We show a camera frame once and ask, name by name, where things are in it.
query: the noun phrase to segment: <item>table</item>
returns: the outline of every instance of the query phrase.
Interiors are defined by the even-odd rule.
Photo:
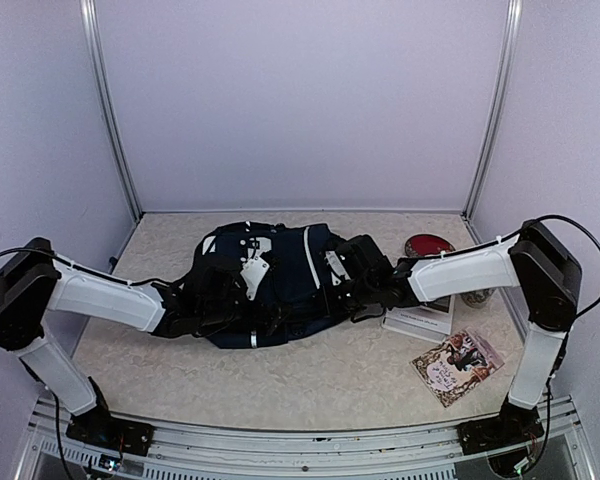
[[[406,238],[433,233],[472,245],[458,215],[340,212],[146,214],[116,268],[139,280],[186,273],[193,250],[215,227],[236,221],[301,226],[326,222],[350,238],[369,233],[395,262]],[[204,339],[152,337],[91,319],[74,359],[114,411],[198,425],[262,430],[360,430],[456,420],[498,411],[522,354],[499,293],[482,310],[456,302],[453,330],[475,328],[505,366],[449,408],[410,361],[433,344],[380,327],[344,322],[313,337],[258,350],[219,350]]]

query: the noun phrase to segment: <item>patterned book cover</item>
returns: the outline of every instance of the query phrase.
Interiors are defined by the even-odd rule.
[[[446,408],[504,365],[489,343],[462,330],[411,362]]]

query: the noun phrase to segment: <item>beige table surface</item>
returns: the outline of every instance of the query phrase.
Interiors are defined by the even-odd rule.
[[[472,244],[457,215],[400,213],[147,214],[116,274],[175,279],[216,226],[252,220],[301,226],[326,222],[348,238],[369,233],[395,262],[406,238],[433,233],[456,248]],[[114,411],[200,425],[273,430],[396,427],[496,412],[517,368],[522,343],[502,298],[482,310],[456,302],[454,331],[476,328],[505,366],[449,408],[416,376],[410,361],[433,346],[390,332],[380,320],[341,325],[308,339],[258,350],[219,350],[191,336],[152,337],[91,319],[75,360]]]

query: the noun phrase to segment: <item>white stripe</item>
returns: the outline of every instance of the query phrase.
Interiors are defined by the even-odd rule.
[[[307,263],[311,269],[311,275],[313,275],[313,283],[316,284],[316,288],[320,289],[320,279],[316,272],[316,267],[313,265],[313,258],[311,258],[311,251],[309,251],[309,227],[304,229],[304,253],[307,254]]]

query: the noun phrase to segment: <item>black object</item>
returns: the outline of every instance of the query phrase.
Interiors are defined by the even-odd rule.
[[[525,410],[504,401],[497,417],[458,425],[462,453],[473,455],[542,437],[544,429],[538,409]]]
[[[89,377],[96,392],[96,406],[82,415],[72,416],[67,437],[80,442],[119,452],[146,457],[153,438],[148,423],[116,418],[96,382]]]
[[[34,238],[25,248],[53,254],[51,243]],[[20,252],[0,269],[0,347],[20,350],[44,336],[42,317],[60,272],[49,255]]]
[[[522,224],[509,249],[529,307],[529,321],[550,331],[568,332],[577,318],[582,267],[541,223]]]

